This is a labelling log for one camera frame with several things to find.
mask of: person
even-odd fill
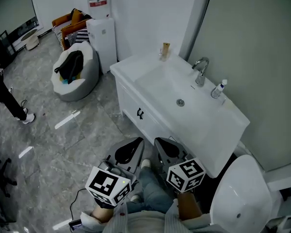
[[[3,82],[3,74],[0,74],[0,102],[8,108],[11,114],[17,119],[22,121],[23,124],[33,122],[35,115],[27,114],[28,109],[22,108],[15,100],[13,95],[9,92],[8,88]]]
[[[151,170],[151,162],[143,160],[139,181],[143,199],[132,196],[130,202],[113,208],[99,200],[93,211],[82,212],[78,232],[103,233],[226,233],[219,225],[209,225],[209,214],[202,214],[191,192],[179,193],[172,200],[160,187]]]

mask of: jeans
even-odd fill
[[[140,171],[139,182],[143,189],[144,202],[128,202],[128,213],[140,211],[158,211],[166,213],[173,204],[173,199],[160,187],[158,180],[149,167]]]

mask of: cable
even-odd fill
[[[22,108],[24,108],[26,102],[27,102],[27,100],[23,100],[23,101],[20,103],[20,106],[21,106]]]
[[[71,205],[70,205],[70,213],[71,213],[71,217],[72,217],[72,219],[71,219],[71,222],[73,221],[73,214],[72,214],[72,210],[71,210],[71,207],[72,207],[72,205],[73,205],[73,203],[75,202],[75,201],[77,201],[77,198],[78,198],[78,195],[79,195],[79,192],[81,192],[81,191],[83,191],[83,190],[86,190],[86,188],[83,188],[83,189],[80,189],[79,191],[78,191],[78,193],[77,193],[77,195],[76,195],[76,198],[74,199],[74,201],[71,203]]]

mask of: sink basin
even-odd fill
[[[213,121],[213,115],[222,102],[207,98],[187,82],[185,77],[170,66],[157,67],[135,83],[147,100],[164,113],[167,123],[186,138],[201,142]],[[184,106],[177,105],[177,100]]]
[[[164,137],[174,136],[201,161],[210,177],[219,175],[250,123],[225,94],[213,99],[210,93],[215,85],[206,78],[205,85],[198,87],[198,72],[175,54],[165,62],[157,53],[135,55],[114,64],[111,72],[121,83],[117,87],[125,87],[124,92],[138,98],[137,110],[142,108],[145,115],[151,114],[163,129],[168,129]],[[177,100],[184,101],[183,106]],[[154,126],[151,131],[161,132]]]
[[[258,164],[250,155],[227,169],[210,208],[213,224],[230,233],[259,233],[270,218],[272,200]]]

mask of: black bag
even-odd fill
[[[72,78],[77,76],[82,70],[83,54],[78,50],[71,52],[64,63],[56,68],[54,72],[59,72],[64,80],[68,80],[68,83],[71,83],[73,81]]]

